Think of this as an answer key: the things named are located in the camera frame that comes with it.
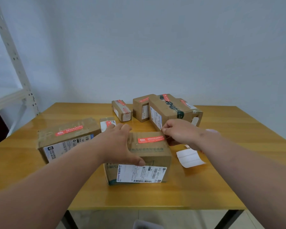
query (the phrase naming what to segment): tile floor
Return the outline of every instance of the tile floor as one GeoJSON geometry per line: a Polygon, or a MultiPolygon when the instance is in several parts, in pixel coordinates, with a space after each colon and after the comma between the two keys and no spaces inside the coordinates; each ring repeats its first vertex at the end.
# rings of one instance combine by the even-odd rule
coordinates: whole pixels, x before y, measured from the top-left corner
{"type": "MultiPolygon", "coordinates": [[[[136,219],[160,224],[165,229],[214,229],[225,210],[97,210],[71,211],[79,229],[132,229],[136,219]]],[[[64,229],[60,223],[56,229],[64,229]]],[[[263,226],[249,212],[244,211],[230,229],[263,229],[263,226]]]]}

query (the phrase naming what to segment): cardboard box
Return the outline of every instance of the cardboard box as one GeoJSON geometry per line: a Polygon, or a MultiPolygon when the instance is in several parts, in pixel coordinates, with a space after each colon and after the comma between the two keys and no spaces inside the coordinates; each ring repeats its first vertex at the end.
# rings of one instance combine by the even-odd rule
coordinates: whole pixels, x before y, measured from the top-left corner
{"type": "Polygon", "coordinates": [[[129,121],[132,119],[132,111],[126,106],[122,100],[112,101],[112,110],[121,122],[129,121]]]}
{"type": "Polygon", "coordinates": [[[151,122],[160,131],[170,119],[184,119],[192,122],[193,111],[171,94],[149,97],[149,115],[151,122]]]}
{"type": "Polygon", "coordinates": [[[198,127],[200,125],[203,112],[181,98],[177,98],[177,100],[180,100],[181,103],[183,103],[185,106],[189,107],[193,111],[192,124],[198,127]]]}
{"type": "Polygon", "coordinates": [[[130,133],[127,146],[130,152],[143,158],[146,165],[138,167],[105,163],[104,169],[109,185],[167,181],[172,154],[162,132],[130,133]]]}
{"type": "Polygon", "coordinates": [[[149,96],[155,96],[155,94],[133,99],[133,117],[140,122],[149,120],[149,96]]]}
{"type": "Polygon", "coordinates": [[[101,131],[104,132],[109,125],[111,124],[116,125],[116,121],[114,120],[113,117],[101,118],[100,124],[101,124],[101,131]]]}
{"type": "Polygon", "coordinates": [[[38,131],[37,148],[46,163],[101,133],[95,119],[87,118],[38,131]]]}

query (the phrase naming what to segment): yellow table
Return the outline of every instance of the yellow table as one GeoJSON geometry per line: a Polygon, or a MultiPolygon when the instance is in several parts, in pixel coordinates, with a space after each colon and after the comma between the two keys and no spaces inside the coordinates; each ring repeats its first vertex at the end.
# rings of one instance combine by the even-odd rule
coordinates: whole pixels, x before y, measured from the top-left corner
{"type": "MultiPolygon", "coordinates": [[[[286,164],[286,140],[237,107],[197,106],[203,110],[201,128],[212,128],[239,145],[286,164]]],[[[37,131],[69,121],[114,116],[111,104],[55,103],[0,143],[0,190],[44,166],[36,150],[37,131]]],[[[134,132],[155,131],[150,121],[127,122],[134,132]]],[[[107,186],[99,167],[69,209],[245,209],[203,153],[205,165],[185,169],[171,147],[173,159],[167,183],[107,186]]]]}

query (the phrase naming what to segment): fingernail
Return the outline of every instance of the fingernail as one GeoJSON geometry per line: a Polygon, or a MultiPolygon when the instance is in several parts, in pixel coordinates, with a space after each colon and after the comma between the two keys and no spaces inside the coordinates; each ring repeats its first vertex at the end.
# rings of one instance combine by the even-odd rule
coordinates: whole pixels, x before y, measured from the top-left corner
{"type": "Polygon", "coordinates": [[[139,166],[143,166],[143,165],[145,165],[144,160],[140,160],[140,161],[139,161],[139,166]]]}

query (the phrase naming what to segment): paper sheet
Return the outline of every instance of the paper sheet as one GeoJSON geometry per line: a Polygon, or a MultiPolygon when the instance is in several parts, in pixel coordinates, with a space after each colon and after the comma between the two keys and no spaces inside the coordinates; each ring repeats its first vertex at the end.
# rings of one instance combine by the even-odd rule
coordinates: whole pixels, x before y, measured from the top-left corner
{"type": "Polygon", "coordinates": [[[179,162],[184,168],[205,164],[205,162],[200,159],[196,150],[185,149],[177,152],[176,154],[179,162]]]}

